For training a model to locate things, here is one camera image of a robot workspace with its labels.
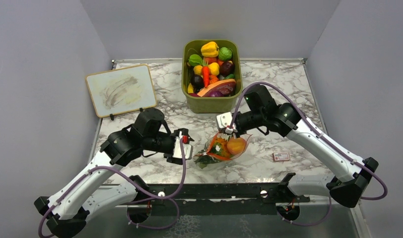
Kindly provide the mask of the peach toy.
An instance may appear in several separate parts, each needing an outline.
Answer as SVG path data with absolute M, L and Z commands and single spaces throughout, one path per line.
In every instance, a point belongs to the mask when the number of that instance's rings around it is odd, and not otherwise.
M 226 144 L 226 148 L 232 156 L 239 155 L 245 151 L 247 141 L 242 138 L 230 138 Z

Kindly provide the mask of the clear zip bag orange zipper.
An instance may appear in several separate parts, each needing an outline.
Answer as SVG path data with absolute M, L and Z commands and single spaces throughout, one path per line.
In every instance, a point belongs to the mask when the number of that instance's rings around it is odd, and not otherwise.
M 237 133 L 218 132 L 204 144 L 201 150 L 196 152 L 192 160 L 201 170 L 206 170 L 222 162 L 230 162 L 246 152 L 251 137 L 251 134 L 237 135 Z

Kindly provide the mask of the orange spiky pineapple toy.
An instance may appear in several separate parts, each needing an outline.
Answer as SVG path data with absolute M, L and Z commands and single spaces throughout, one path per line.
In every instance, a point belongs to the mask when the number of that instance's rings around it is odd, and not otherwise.
M 229 136 L 213 137 L 210 141 L 206 142 L 204 147 L 193 156 L 194 163 L 200 169 L 205 169 L 209 165 L 230 160 L 233 156 L 226 148 L 229 138 Z

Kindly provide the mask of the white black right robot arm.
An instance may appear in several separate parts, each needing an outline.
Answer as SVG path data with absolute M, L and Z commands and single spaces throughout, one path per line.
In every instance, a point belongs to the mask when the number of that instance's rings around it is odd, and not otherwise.
M 249 111 L 227 112 L 216 117 L 217 128 L 227 134 L 244 135 L 251 129 L 278 133 L 300 145 L 320 160 L 331 174 L 303 176 L 288 174 L 279 184 L 278 197 L 285 202 L 302 195 L 330 197 L 353 208 L 371 181 L 378 162 L 363 159 L 335 142 L 305 116 L 291 100 L 277 104 L 263 83 L 253 83 L 243 92 Z

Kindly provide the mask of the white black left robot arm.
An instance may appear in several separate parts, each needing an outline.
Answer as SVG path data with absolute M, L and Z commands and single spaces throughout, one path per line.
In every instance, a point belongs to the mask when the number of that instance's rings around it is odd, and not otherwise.
M 139 176 L 124 176 L 124 183 L 99 192 L 112 175 L 121 175 L 131 161 L 162 153 L 169 163 L 186 165 L 192 157 L 192 138 L 186 128 L 171 131 L 164 114 L 155 108 L 141 111 L 135 122 L 111 133 L 87 166 L 64 188 L 51 196 L 40 196 L 34 206 L 52 237 L 71 238 L 100 213 L 123 203 L 140 204 L 154 199 L 173 201 L 180 192 L 158 195 Z

